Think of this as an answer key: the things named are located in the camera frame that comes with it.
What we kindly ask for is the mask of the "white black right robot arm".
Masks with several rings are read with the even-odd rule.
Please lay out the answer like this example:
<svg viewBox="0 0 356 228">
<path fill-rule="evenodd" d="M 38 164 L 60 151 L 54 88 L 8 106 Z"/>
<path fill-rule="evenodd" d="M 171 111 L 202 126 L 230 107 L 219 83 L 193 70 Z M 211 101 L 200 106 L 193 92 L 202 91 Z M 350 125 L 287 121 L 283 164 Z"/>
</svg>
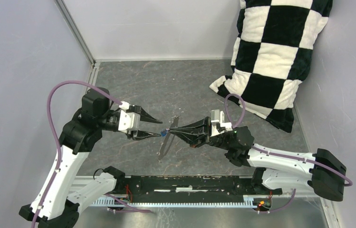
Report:
<svg viewBox="0 0 356 228">
<path fill-rule="evenodd" d="M 248 127 L 234 127 L 222 119 L 206 117 L 195 123 L 167 129 L 192 148 L 209 145 L 226 151 L 225 157 L 235 166 L 254 167 L 251 189 L 262 194 L 267 190 L 306 190 L 331 201 L 340 202 L 344 189 L 352 186 L 345 165 L 329 150 L 289 152 L 254 143 Z"/>
</svg>

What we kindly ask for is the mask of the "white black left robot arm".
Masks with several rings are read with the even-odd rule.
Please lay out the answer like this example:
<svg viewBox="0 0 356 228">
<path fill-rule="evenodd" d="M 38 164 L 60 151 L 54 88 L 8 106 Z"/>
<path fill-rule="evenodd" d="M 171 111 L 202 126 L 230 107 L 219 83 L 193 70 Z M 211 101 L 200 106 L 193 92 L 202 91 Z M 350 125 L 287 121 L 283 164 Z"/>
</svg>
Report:
<svg viewBox="0 0 356 228">
<path fill-rule="evenodd" d="M 103 131 L 124 133 L 128 139 L 142 140 L 155 137 L 154 133 L 140 131 L 140 122 L 158 123 L 141 106 L 114 101 L 105 88 L 92 88 L 82 97 L 82 106 L 66 123 L 60 135 L 55 135 L 57 154 L 40 193 L 36 199 L 22 206 L 19 214 L 38 228 L 71 228 L 80 214 L 100 197 L 121 193 L 126 188 L 125 174 L 112 167 L 103 169 L 89 184 L 70 193 L 78 170 Z"/>
</svg>

